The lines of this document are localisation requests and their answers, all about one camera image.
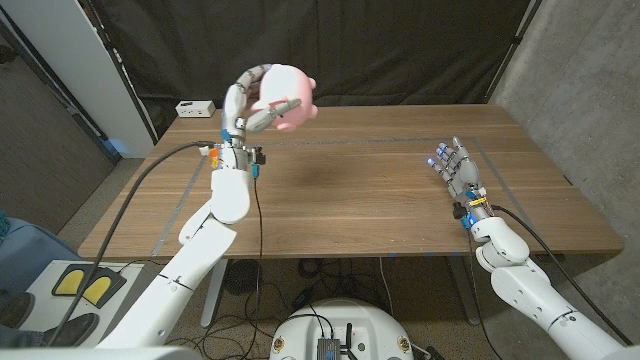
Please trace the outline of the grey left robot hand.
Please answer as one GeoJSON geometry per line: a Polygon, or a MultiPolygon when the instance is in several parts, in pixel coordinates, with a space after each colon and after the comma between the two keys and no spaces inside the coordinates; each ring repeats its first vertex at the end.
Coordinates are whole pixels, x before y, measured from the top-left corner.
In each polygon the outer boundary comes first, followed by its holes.
{"type": "Polygon", "coordinates": [[[301,106],[300,98],[276,100],[267,103],[255,114],[245,117],[250,109],[248,99],[251,95],[260,95],[261,82],[266,75],[275,73],[276,64],[262,64],[243,72],[232,84],[225,95],[221,112],[221,137],[223,145],[220,152],[220,168],[247,170],[250,155],[245,148],[246,133],[258,133],[268,128],[277,118],[301,106]]]}

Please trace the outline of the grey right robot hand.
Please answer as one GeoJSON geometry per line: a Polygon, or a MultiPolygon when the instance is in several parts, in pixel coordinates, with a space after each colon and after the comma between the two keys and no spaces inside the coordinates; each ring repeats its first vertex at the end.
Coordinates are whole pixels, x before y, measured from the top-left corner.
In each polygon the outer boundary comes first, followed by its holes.
{"type": "Polygon", "coordinates": [[[477,164],[460,138],[454,136],[451,144],[440,143],[435,154],[435,158],[427,159],[427,164],[447,186],[453,198],[454,218],[470,230],[480,220],[493,216],[477,164]]]}

